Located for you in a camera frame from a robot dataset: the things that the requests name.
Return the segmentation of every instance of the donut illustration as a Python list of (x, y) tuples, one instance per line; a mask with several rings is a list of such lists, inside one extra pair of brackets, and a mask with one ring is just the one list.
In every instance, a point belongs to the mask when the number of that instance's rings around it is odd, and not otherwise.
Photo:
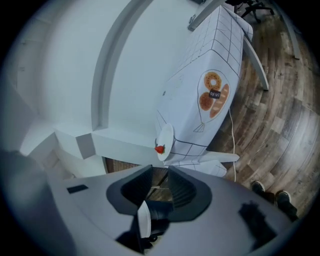
[(218, 70), (207, 70), (201, 75), (197, 87), (201, 124), (194, 132), (202, 133), (205, 125), (219, 115), (229, 98), (230, 89), (225, 75)]

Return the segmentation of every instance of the wooden floor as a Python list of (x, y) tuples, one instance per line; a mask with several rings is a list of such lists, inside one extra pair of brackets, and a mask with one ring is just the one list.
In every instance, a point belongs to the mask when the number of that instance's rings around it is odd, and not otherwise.
[[(293, 58), (286, 27), (275, 13), (257, 11), (252, 16), (253, 47), (263, 65), (269, 91), (262, 85), (246, 56), (231, 114), (234, 123), (237, 182), (249, 187), (261, 181), (273, 193), (287, 190), (298, 215), (305, 213), (320, 187), (320, 72), (306, 42), (298, 36), (301, 59)], [(208, 150), (231, 153), (231, 120), (226, 116)], [(234, 179), (233, 166), (226, 179)], [(158, 170), (153, 200), (170, 200), (165, 170)]]

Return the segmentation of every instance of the black line grid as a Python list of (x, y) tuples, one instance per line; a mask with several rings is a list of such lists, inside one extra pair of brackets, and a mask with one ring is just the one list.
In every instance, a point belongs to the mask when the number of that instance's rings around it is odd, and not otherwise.
[(220, 55), (239, 77), (244, 35), (241, 25), (248, 35), (252, 33), (252, 27), (244, 19), (219, 6), (192, 32), (170, 78), (210, 50)]

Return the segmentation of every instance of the black shoe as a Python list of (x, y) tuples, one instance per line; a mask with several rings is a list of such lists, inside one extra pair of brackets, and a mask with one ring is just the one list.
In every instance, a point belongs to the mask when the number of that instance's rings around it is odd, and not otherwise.
[(250, 187), (251, 190), (258, 195), (261, 195), (265, 192), (265, 187), (260, 181), (255, 180), (251, 183)]
[(280, 190), (275, 194), (275, 201), (277, 205), (288, 202), (291, 203), (291, 196), (290, 194), (285, 190)]

